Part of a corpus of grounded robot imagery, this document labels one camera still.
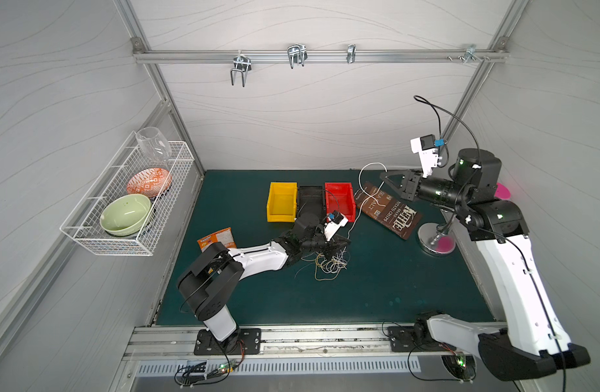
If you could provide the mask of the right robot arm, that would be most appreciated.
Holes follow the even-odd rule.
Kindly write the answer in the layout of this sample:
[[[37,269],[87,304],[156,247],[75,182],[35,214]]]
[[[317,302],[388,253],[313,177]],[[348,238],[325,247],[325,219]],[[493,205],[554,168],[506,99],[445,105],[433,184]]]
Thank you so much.
[[[483,256],[502,302],[506,326],[483,328],[450,315],[425,321],[433,340],[479,358],[504,382],[538,379],[590,364],[587,348],[571,341],[546,294],[533,259],[524,214],[496,197],[502,162],[493,153],[462,149],[450,179],[430,169],[386,171],[381,179],[401,199],[451,209]]]

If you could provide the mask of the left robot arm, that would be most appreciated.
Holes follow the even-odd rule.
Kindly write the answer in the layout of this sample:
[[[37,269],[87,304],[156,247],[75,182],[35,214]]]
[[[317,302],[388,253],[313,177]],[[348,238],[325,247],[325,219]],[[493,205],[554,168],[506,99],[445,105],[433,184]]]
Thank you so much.
[[[336,256],[350,244],[348,238],[337,233],[347,223],[347,217],[339,211],[323,218],[308,212],[295,220],[291,230],[264,245],[228,248],[213,243],[180,276],[177,290],[195,318],[217,342],[223,343],[239,331],[227,307],[239,281],[283,270],[311,253]]]

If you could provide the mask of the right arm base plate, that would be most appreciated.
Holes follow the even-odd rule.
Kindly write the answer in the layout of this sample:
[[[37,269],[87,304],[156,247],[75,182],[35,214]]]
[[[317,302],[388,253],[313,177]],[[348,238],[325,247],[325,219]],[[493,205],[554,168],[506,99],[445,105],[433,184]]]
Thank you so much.
[[[393,325],[382,327],[381,331],[388,340],[390,349],[395,353],[448,352],[454,354],[453,346],[434,340],[424,327]]]

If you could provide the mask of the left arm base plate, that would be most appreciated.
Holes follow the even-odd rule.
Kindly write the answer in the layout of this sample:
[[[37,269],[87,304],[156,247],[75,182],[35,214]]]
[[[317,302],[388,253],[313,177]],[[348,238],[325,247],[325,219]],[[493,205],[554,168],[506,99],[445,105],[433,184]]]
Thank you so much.
[[[195,343],[195,356],[256,355],[260,353],[262,330],[239,328],[226,340],[218,341],[208,330],[200,330]]]

